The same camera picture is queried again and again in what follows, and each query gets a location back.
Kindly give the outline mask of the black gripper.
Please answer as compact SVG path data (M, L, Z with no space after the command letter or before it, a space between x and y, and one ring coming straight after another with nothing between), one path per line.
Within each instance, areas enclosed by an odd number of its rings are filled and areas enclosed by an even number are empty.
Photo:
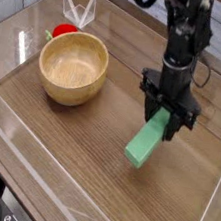
M182 88L173 87L176 81L169 80L164 86L161 84L162 73L152 68L143 69L142 76L140 89L145 93L145 121L149 121L161 107L170 113L163 141L171 141L183 125L192 129L201 106L191 93L190 84Z

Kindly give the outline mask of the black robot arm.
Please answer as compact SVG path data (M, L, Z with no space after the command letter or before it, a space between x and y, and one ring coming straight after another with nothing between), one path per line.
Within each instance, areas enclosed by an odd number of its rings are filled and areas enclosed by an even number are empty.
M147 9L157 0L134 1ZM164 3L168 38L162 69L143 69L140 89L145 93L146 119L152 119L161 109L170 114L162 134L164 140L170 141L182 127L194 127L200 115L201 106L191 85L199 56L211 39L214 0L164 0Z

